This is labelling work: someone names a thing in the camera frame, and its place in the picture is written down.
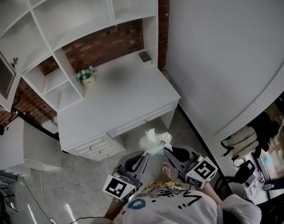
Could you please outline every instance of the black cable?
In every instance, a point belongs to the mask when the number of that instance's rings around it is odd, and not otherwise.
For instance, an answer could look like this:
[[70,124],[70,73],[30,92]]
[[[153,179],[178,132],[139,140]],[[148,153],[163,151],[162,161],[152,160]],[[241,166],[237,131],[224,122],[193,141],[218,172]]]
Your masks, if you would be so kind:
[[[12,106],[17,106],[17,104],[19,103],[20,99],[21,99],[21,96],[18,96],[17,101],[15,103],[13,103]],[[8,122],[11,122],[11,119],[12,119],[12,116],[13,116],[12,110],[10,111],[10,113],[11,113],[11,116],[10,116]]]
[[95,218],[103,218],[103,217],[80,217],[80,218],[78,218],[77,220],[73,221],[70,224],[73,224],[73,223],[75,223],[75,222],[77,222],[78,220],[81,220],[81,219],[95,219]]
[[233,161],[233,165],[234,165],[236,168],[240,168],[240,167],[241,167],[241,165],[245,163],[245,161],[243,161],[243,163],[242,163],[242,164],[240,164],[239,166],[236,166],[236,165],[234,164],[234,161]]
[[24,183],[25,183],[25,185],[27,186],[27,188],[28,188],[28,190],[29,190],[30,194],[31,194],[31,195],[32,195],[32,197],[34,198],[35,202],[37,203],[37,205],[39,206],[39,208],[41,209],[41,211],[43,212],[43,214],[46,216],[47,220],[50,222],[50,220],[49,220],[48,216],[45,214],[45,212],[42,210],[41,206],[38,204],[38,202],[36,201],[35,197],[33,196],[33,194],[32,194],[32,192],[31,192],[30,188],[28,187],[28,185],[27,185],[27,183],[26,183],[26,181],[25,181],[24,177],[22,177],[22,178],[23,178]]

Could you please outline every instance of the white plastic bag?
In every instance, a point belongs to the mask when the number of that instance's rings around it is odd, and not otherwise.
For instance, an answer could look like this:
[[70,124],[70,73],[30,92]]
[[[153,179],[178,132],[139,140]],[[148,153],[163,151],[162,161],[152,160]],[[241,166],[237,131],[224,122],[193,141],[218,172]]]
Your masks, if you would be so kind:
[[165,147],[172,151],[171,139],[168,132],[155,134],[154,129],[151,129],[140,139],[140,148],[150,155],[163,154]]

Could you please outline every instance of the desk leg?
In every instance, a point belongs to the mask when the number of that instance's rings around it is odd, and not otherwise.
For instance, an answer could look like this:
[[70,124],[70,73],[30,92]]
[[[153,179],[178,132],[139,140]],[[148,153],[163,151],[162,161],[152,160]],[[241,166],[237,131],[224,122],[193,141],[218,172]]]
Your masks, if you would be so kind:
[[170,125],[171,125],[171,121],[174,115],[175,109],[171,110],[168,113],[163,114],[160,118],[162,120],[162,122],[164,122],[165,126],[167,129],[169,129]]

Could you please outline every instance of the red brick wall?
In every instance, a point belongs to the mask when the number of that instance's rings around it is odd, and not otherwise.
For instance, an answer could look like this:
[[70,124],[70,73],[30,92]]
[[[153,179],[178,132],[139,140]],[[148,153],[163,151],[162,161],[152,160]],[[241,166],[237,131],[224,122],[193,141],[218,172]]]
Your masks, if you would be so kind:
[[[159,0],[159,60],[158,67],[166,65],[166,53],[169,27],[169,0]],[[126,55],[144,47],[143,28],[141,20],[135,20],[103,29],[80,38],[65,47],[66,53],[75,72],[82,68],[98,66],[109,60]],[[39,66],[44,75],[58,68],[55,60],[50,57]],[[17,109],[26,113],[38,124],[44,123],[56,116],[56,112],[49,107],[29,86],[21,79],[16,91],[15,100],[21,99]],[[0,112],[0,125],[7,125],[9,112]]]
[[[18,89],[15,94],[16,99],[18,96],[20,96],[20,101],[16,108],[25,113],[38,124],[42,124],[57,115],[57,113],[47,103],[45,103],[44,100],[41,99],[23,79],[20,80],[18,85]],[[10,112],[0,112],[0,125],[6,126],[9,124],[8,120],[10,116]]]
[[158,67],[166,66],[169,33],[169,4],[170,0],[159,0],[159,57]]
[[129,21],[82,37],[63,50],[75,72],[144,48],[142,20]]

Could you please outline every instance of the white wall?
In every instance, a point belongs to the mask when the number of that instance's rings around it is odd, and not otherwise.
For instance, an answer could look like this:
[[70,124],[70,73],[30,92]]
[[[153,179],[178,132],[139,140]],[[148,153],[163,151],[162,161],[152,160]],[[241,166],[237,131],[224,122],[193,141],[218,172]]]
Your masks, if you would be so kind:
[[225,175],[219,141],[284,90],[284,0],[170,0],[167,71]]

